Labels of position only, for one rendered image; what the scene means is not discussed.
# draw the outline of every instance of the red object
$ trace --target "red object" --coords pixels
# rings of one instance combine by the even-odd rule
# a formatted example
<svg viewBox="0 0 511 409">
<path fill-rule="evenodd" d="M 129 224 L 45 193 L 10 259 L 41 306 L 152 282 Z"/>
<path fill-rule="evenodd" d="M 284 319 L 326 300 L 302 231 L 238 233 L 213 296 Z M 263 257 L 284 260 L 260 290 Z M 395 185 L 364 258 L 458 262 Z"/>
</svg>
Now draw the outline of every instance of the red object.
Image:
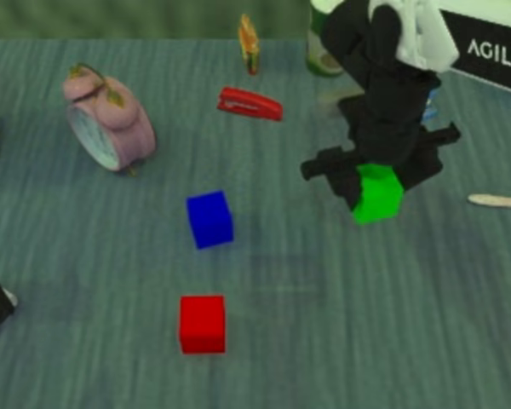
<svg viewBox="0 0 511 409">
<path fill-rule="evenodd" d="M 184 354 L 225 353 L 225 297 L 180 299 L 180 345 Z"/>
<path fill-rule="evenodd" d="M 218 109 L 273 121 L 281 121 L 283 112 L 282 105 L 275 100 L 231 87 L 221 90 Z"/>
</svg>

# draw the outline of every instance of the red stapler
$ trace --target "red stapler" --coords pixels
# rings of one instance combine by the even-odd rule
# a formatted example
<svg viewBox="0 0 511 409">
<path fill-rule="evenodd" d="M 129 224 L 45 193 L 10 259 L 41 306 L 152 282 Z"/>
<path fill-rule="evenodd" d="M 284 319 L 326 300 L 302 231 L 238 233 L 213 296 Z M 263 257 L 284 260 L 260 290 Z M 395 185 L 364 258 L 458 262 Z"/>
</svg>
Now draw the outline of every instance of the red stapler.
<svg viewBox="0 0 511 409">
<path fill-rule="evenodd" d="M 231 87 L 221 90 L 218 109 L 273 121 L 281 121 L 283 111 L 282 105 L 275 100 Z"/>
</svg>

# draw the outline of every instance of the red cube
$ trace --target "red cube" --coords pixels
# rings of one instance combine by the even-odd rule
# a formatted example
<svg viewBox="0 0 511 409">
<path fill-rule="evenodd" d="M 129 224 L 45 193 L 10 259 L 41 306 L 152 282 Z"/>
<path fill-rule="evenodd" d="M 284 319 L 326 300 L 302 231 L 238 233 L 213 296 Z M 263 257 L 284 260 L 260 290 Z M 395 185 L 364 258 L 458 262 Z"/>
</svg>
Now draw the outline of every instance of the red cube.
<svg viewBox="0 0 511 409">
<path fill-rule="evenodd" d="M 184 354 L 225 353 L 225 297 L 180 299 L 180 345 Z"/>
</svg>

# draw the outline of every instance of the green cube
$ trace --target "green cube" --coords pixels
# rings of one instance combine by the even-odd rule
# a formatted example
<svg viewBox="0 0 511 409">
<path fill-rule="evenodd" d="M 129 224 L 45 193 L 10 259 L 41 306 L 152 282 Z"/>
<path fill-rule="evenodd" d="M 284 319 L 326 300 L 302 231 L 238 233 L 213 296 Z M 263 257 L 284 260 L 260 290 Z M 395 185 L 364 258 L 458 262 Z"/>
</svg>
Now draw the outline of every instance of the green cube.
<svg viewBox="0 0 511 409">
<path fill-rule="evenodd" d="M 358 166 L 361 198 L 353 210 L 357 223 L 366 224 L 397 216 L 404 189 L 391 166 Z"/>
</svg>

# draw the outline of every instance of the clock face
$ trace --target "clock face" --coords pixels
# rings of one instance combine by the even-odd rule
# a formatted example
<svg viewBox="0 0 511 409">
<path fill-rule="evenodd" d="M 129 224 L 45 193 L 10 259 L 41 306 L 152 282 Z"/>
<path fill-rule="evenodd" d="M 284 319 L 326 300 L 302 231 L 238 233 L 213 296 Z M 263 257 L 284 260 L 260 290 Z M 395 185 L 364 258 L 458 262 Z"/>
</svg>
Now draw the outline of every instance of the clock face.
<svg viewBox="0 0 511 409">
<path fill-rule="evenodd" d="M 110 138 L 99 124 L 81 109 L 71 110 L 71 123 L 79 141 L 101 166 L 115 170 L 119 158 Z"/>
</svg>

